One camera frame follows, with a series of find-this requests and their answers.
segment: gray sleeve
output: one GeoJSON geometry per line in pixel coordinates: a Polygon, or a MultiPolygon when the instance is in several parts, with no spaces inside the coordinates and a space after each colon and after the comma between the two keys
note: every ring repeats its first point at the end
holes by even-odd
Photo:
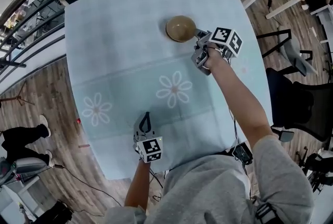
{"type": "Polygon", "coordinates": [[[284,224],[309,223],[314,201],[310,183],[273,136],[253,148],[260,201],[270,203],[284,224]]]}
{"type": "Polygon", "coordinates": [[[107,210],[104,224],[143,224],[146,214],[140,207],[113,207],[107,210]]]}

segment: gray sweatshirt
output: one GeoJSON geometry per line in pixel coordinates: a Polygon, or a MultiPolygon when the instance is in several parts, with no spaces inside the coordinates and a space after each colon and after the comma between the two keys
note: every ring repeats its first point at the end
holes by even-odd
{"type": "Polygon", "coordinates": [[[163,198],[146,216],[141,208],[114,207],[105,223],[260,223],[258,206],[270,203],[284,224],[306,224],[313,211],[309,181],[273,136],[253,148],[260,197],[250,200],[250,182],[233,157],[211,155],[181,165],[167,175],[163,198]]]}

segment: wooden floor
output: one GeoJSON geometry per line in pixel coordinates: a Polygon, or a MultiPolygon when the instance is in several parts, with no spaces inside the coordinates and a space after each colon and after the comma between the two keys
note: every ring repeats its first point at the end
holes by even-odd
{"type": "MultiPolygon", "coordinates": [[[[273,8],[284,2],[286,0],[273,0],[273,8]]],[[[277,22],[274,19],[265,19],[265,15],[268,13],[267,0],[256,1],[247,9],[247,13],[256,34],[276,30],[277,22]]],[[[298,3],[276,16],[276,20],[292,29],[300,40],[302,49],[311,49],[314,52],[314,67],[317,69],[318,75],[313,74],[303,77],[299,73],[295,73],[290,75],[289,78],[292,81],[312,85],[326,83],[328,75],[323,72],[323,65],[327,57],[313,35],[310,35],[307,43],[310,27],[315,28],[320,40],[324,38],[322,28],[317,19],[314,16],[310,16],[309,12],[303,11],[301,4],[298,3]]],[[[274,38],[261,40],[260,49],[264,53],[275,44],[274,38]]],[[[265,58],[264,63],[266,67],[272,67],[276,70],[288,66],[277,53],[265,58]]],[[[17,84],[2,97],[15,95],[20,86],[21,83],[17,84]]],[[[39,123],[39,114],[44,114],[49,120],[53,135],[50,138],[38,140],[30,147],[39,153],[44,153],[46,149],[50,149],[57,164],[66,166],[77,177],[94,187],[108,192],[123,204],[130,180],[106,180],[91,149],[89,147],[79,148],[79,145],[86,144],[86,141],[81,125],[76,122],[78,112],[70,87],[66,59],[57,61],[30,76],[27,79],[23,97],[36,105],[20,107],[18,103],[4,103],[0,110],[1,129],[5,130],[17,126],[36,126],[39,123]]],[[[295,137],[291,143],[284,144],[284,148],[293,159],[296,160],[295,152],[303,152],[305,146],[309,148],[309,154],[322,147],[319,141],[307,133],[298,130],[295,132],[295,137]]],[[[94,215],[102,215],[108,207],[117,206],[110,197],[83,185],[65,170],[50,169],[42,173],[40,177],[41,182],[55,199],[66,202],[74,210],[84,209],[94,215]]],[[[160,175],[159,178],[163,183],[163,176],[160,175]]],[[[40,188],[32,188],[32,191],[35,192],[35,196],[40,195],[38,194],[40,188]]],[[[150,187],[149,209],[152,209],[154,204],[157,203],[152,196],[159,195],[159,193],[161,193],[160,187],[153,180],[150,187]]],[[[101,217],[93,217],[82,212],[74,213],[70,223],[101,223],[102,221],[103,218],[101,217]]]]}

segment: white sneaker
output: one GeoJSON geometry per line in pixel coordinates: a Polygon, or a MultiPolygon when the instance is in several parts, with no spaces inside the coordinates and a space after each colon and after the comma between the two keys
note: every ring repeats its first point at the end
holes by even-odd
{"type": "Polygon", "coordinates": [[[45,154],[50,157],[50,160],[48,162],[48,166],[49,167],[54,167],[53,155],[52,155],[51,151],[50,150],[46,150],[45,154]]]}
{"type": "Polygon", "coordinates": [[[44,115],[40,115],[40,124],[43,124],[47,128],[47,131],[48,131],[47,138],[50,137],[51,136],[51,130],[48,127],[48,122],[47,122],[47,119],[44,115]]]}

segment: wooden bowl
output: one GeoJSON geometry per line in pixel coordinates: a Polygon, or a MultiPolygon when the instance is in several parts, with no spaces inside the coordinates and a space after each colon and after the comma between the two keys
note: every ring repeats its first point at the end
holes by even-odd
{"type": "Polygon", "coordinates": [[[175,16],[167,22],[166,33],[176,42],[186,42],[194,37],[196,28],[189,17],[175,16]]]}

